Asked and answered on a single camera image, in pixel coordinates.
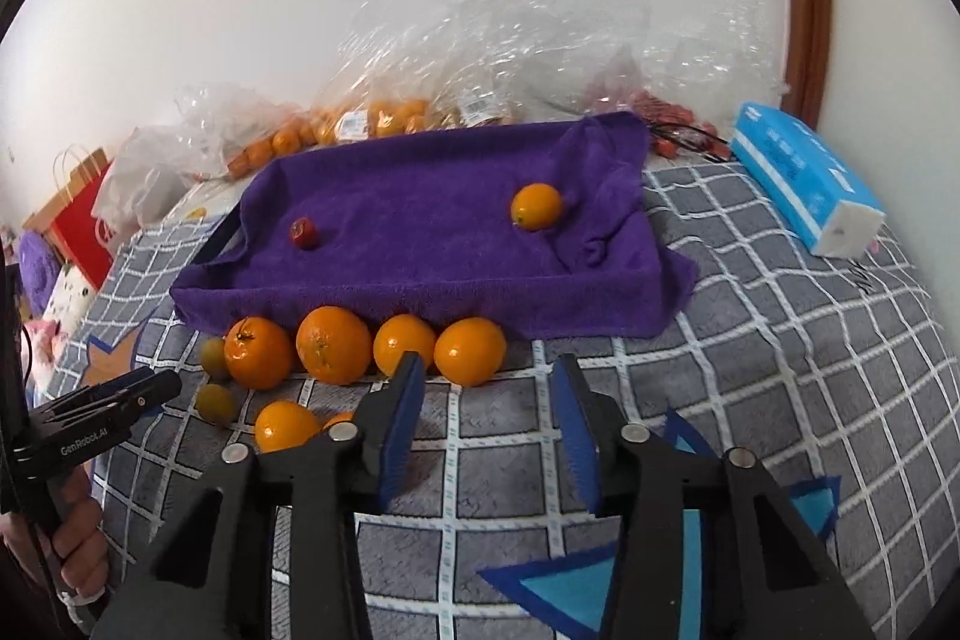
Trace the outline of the left hand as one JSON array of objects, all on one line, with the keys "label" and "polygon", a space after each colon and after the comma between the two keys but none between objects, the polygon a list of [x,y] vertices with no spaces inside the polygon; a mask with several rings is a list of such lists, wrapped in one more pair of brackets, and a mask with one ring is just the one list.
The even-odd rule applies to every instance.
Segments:
[{"label": "left hand", "polygon": [[[82,598],[96,598],[109,575],[107,542],[99,530],[103,509],[91,497],[88,468],[78,466],[65,482],[62,497],[68,515],[52,541],[41,541],[44,552],[53,551],[62,560],[60,576]],[[28,523],[18,513],[3,513],[2,541],[32,580],[43,578],[41,562],[29,539]]]}]

